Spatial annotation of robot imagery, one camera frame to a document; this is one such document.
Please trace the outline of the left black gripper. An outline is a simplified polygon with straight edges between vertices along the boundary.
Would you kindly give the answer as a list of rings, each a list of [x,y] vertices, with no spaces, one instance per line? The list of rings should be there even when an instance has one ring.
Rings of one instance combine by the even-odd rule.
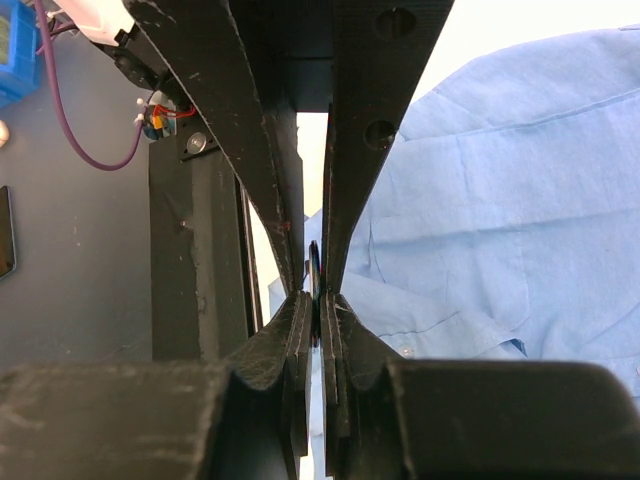
[[[293,110],[326,113],[331,103],[322,282],[326,290],[339,292],[355,226],[452,2],[128,1],[125,6],[248,194],[287,293],[301,289],[304,270],[302,165]]]

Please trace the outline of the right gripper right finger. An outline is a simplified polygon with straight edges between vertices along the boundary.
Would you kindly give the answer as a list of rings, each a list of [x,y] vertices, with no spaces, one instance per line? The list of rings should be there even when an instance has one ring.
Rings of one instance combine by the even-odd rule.
[[[589,364],[405,360],[343,296],[319,302],[336,479],[635,479],[639,415]]]

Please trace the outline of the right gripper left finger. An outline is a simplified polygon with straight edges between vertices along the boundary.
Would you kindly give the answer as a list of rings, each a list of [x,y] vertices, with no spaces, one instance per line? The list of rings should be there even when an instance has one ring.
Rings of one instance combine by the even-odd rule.
[[[312,300],[229,357],[50,364],[1,377],[5,479],[295,479],[308,452]]]

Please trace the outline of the round blue badge pin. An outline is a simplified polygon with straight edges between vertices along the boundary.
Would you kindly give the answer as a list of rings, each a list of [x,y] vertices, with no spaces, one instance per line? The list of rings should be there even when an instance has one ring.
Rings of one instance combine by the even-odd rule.
[[[310,243],[308,258],[308,276],[309,276],[309,292],[312,299],[312,326],[311,340],[314,348],[319,346],[321,327],[320,327],[320,297],[321,297],[321,264],[319,247],[315,240]]]

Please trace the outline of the blue button-up shirt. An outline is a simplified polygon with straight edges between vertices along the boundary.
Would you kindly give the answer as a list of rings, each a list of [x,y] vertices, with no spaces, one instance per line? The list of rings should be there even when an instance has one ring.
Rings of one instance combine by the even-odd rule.
[[[342,291],[405,360],[596,365],[639,415],[639,29],[476,58],[408,110]]]

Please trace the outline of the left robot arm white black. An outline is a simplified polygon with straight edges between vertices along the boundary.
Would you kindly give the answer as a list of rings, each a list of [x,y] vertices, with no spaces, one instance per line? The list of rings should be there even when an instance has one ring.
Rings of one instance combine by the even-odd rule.
[[[194,109],[262,221],[287,290],[303,274],[298,113],[328,117],[321,278],[340,289],[356,223],[449,1],[121,1],[98,47]]]

